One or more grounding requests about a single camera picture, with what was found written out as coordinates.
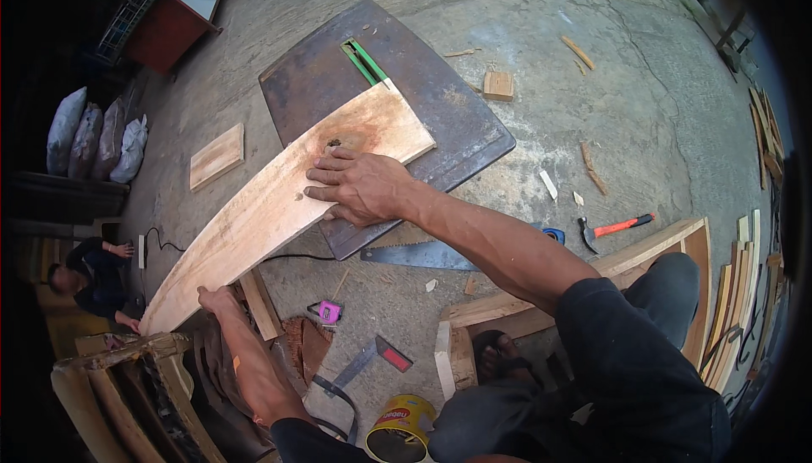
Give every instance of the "sandal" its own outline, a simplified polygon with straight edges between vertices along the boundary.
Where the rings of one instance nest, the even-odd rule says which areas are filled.
[[[533,364],[523,357],[513,357],[513,358],[503,358],[496,362],[496,370],[494,372],[494,376],[492,378],[482,378],[479,375],[479,370],[482,366],[482,354],[485,352],[486,347],[491,347],[493,350],[496,351],[497,354],[500,356],[502,355],[501,350],[499,350],[499,345],[497,341],[499,337],[505,334],[502,331],[497,329],[491,329],[489,331],[484,331],[479,333],[478,335],[474,336],[471,344],[473,347],[473,360],[477,366],[477,380],[479,385],[485,385],[488,382],[493,380],[499,380],[500,378],[506,378],[508,376],[508,372],[511,370],[518,370],[520,368],[525,368],[529,373],[530,376],[533,377],[533,380],[542,388],[544,387],[543,382],[536,374],[533,373]]]

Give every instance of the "bare foot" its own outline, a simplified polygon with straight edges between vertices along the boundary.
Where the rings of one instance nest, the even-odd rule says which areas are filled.
[[[519,349],[513,345],[513,340],[508,335],[500,336],[496,341],[496,345],[499,347],[498,352],[491,346],[485,347],[485,351],[482,352],[479,373],[482,374],[482,378],[486,378],[488,380],[495,378],[496,370],[500,362],[521,356],[519,355]],[[527,368],[516,368],[514,370],[506,371],[505,376],[514,378],[516,380],[534,382],[533,376],[530,374],[530,370]]]

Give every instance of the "person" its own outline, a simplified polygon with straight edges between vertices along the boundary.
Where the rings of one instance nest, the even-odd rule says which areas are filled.
[[[544,460],[718,460],[730,444],[724,402],[680,353],[699,273],[663,255],[624,294],[557,241],[506,214],[411,178],[396,160],[342,147],[314,161],[305,194],[325,219],[357,226],[403,219],[445,241],[503,290],[555,317],[574,381],[545,392],[511,339],[476,355],[480,385],[457,392],[429,433],[440,463]],[[235,356],[240,391],[281,458],[372,461],[322,432],[228,288],[198,289]]]
[[[101,237],[89,237],[71,250],[64,265],[51,264],[48,285],[57,295],[73,296],[81,309],[140,334],[139,320],[122,311],[127,294],[118,274],[118,268],[132,257],[132,250],[131,243],[112,245]],[[88,266],[93,268],[93,275]]]

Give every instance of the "orange hammer handle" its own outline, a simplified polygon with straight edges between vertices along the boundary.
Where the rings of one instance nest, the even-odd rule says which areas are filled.
[[[596,227],[595,228],[595,237],[605,236],[606,234],[616,233],[618,231],[624,230],[624,228],[631,228],[637,227],[638,225],[648,224],[652,220],[655,219],[654,213],[644,214],[643,216],[638,216],[637,218],[632,218],[631,220],[626,220],[625,222],[620,222],[618,224],[612,225],[604,225],[603,227]]]

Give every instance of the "pink tape measure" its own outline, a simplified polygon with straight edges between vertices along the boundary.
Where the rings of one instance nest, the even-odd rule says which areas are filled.
[[[318,315],[323,323],[328,324],[335,324],[341,319],[341,311],[344,307],[337,302],[333,301],[321,301],[318,303],[314,303],[307,307],[307,310],[314,314]]]

